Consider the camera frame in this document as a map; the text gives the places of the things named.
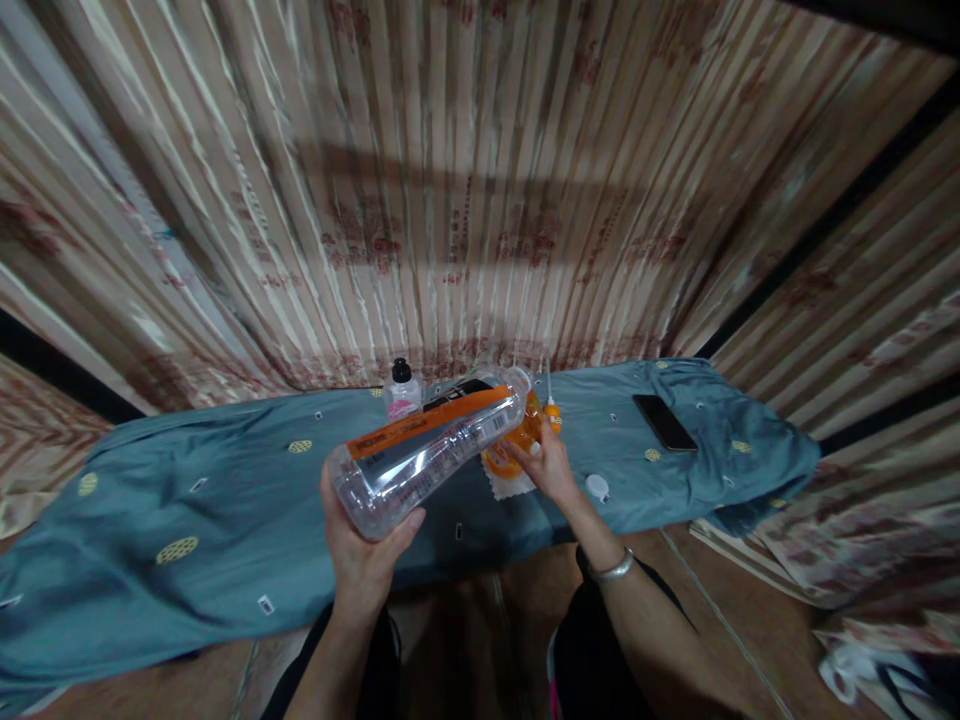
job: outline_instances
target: black pump cap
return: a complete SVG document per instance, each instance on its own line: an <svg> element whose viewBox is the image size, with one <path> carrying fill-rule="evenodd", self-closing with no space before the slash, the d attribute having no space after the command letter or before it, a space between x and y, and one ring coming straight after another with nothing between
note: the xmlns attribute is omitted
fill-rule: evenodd
<svg viewBox="0 0 960 720"><path fill-rule="evenodd" d="M410 372L410 366L407 365L406 358L397 358L393 361L393 381L410 382L413 374Z"/></svg>

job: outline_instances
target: wooden floor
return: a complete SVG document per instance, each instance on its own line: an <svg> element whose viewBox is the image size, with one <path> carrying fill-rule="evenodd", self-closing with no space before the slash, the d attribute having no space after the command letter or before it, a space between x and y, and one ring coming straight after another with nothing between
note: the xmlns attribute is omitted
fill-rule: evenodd
<svg viewBox="0 0 960 720"><path fill-rule="evenodd" d="M709 652L738 683L751 717L880 720L867 700L848 708L820 680L814 611L675 525L624 538L673 587ZM573 545L469 580L395 594L403 642L404 716L547 717L546 647L580 573ZM205 650L71 688L39 720L258 718L307 628Z"/></svg>

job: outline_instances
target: plastic bottle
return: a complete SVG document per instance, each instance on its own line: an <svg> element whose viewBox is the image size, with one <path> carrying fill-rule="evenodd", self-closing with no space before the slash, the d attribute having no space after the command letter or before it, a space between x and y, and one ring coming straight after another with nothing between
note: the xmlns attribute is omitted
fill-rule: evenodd
<svg viewBox="0 0 960 720"><path fill-rule="evenodd" d="M333 487L357 530L379 540L474 455L523 420L533 376L484 365L460 378L422 413L337 446Z"/></svg>
<svg viewBox="0 0 960 720"><path fill-rule="evenodd" d="M399 420L420 409L423 387L407 365L405 358L393 361L390 380L383 386L383 400L387 404L387 417Z"/></svg>

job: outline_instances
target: bottle cap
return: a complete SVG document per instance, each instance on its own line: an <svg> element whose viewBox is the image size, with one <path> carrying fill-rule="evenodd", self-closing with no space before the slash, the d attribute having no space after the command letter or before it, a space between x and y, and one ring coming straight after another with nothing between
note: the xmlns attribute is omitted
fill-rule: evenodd
<svg viewBox="0 0 960 720"><path fill-rule="evenodd" d="M394 382L410 382L410 378L412 377L413 373L410 372L410 366L407 365L406 358L397 358L393 361Z"/></svg>
<svg viewBox="0 0 960 720"><path fill-rule="evenodd" d="M606 502L610 499L610 486L599 475L587 476L587 490L600 502Z"/></svg>

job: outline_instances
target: orange label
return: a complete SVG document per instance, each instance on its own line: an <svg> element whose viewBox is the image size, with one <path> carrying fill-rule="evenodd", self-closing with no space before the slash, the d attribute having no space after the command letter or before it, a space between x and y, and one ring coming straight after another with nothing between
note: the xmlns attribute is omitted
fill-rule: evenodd
<svg viewBox="0 0 960 720"><path fill-rule="evenodd" d="M354 460L359 460L386 450L388 447L403 442L414 435L453 422L457 418L470 415L477 410L483 410L483 408L494 405L501 400L506 400L508 397L510 397L510 389L506 385L470 393L462 398L435 407L433 410L401 418L379 430L374 430L372 433L361 435L348 442L347 448L350 450L350 456Z"/></svg>

